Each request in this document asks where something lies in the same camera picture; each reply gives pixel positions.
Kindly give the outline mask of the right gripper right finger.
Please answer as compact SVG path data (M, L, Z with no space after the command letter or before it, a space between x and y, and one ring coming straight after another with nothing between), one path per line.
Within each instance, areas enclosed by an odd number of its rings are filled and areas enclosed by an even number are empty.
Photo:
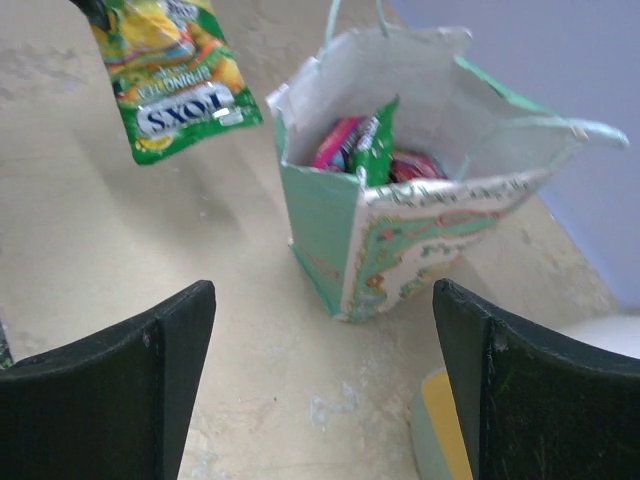
M450 279L432 306L473 478L638 478L638 360Z

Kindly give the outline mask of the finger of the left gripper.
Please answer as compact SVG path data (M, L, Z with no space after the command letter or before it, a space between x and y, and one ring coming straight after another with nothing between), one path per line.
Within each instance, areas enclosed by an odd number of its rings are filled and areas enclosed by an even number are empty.
M92 26L100 30L110 29L108 10L103 0L70 0L87 18Z

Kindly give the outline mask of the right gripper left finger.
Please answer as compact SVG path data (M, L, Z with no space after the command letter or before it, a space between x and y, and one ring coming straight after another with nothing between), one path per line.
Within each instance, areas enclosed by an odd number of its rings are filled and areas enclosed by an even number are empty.
M2 371L2 478L177 478L215 311L199 280Z

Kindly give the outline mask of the white round drawer box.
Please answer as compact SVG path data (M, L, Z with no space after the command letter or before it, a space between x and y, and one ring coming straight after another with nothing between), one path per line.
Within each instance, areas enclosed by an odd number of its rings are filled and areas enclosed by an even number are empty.
M615 314L583 320L559 333L603 350L637 359L639 317ZM472 477L455 401L444 368L426 377L410 404L414 457L422 479Z

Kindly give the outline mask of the yellow green Fox's candy bag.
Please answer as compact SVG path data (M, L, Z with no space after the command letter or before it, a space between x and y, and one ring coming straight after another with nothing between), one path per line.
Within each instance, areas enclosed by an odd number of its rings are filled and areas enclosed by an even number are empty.
M89 25L137 164L262 123L210 2L104 3L110 29Z

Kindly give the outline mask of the green paper bag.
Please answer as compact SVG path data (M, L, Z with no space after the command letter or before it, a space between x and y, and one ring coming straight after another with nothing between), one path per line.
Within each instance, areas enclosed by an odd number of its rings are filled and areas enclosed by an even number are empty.
M628 145L508 89L465 58L470 42L463 27L327 28L267 98L291 248L333 319L361 322L421 291L585 144ZM433 158L441 179L370 188L312 166L338 120L391 100L394 144Z

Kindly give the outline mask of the purple snack packet back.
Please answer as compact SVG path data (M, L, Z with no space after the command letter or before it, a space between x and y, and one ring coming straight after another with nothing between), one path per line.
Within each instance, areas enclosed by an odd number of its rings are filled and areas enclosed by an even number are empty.
M311 167L330 172L346 172L351 152L361 135L364 117L337 120L319 146Z

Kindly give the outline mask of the green snack packet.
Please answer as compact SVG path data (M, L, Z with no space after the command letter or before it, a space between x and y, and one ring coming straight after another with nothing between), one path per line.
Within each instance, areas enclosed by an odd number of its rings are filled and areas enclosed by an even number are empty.
M396 95L366 122L349 159L349 172L362 188L384 186L392 163L393 120L400 98Z

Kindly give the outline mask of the purple Fox's candy bag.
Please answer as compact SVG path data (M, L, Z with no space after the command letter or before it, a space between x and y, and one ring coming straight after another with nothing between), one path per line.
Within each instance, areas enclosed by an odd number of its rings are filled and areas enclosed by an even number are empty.
M429 155L393 150L389 178L392 183L404 183L414 179L446 180L440 164Z

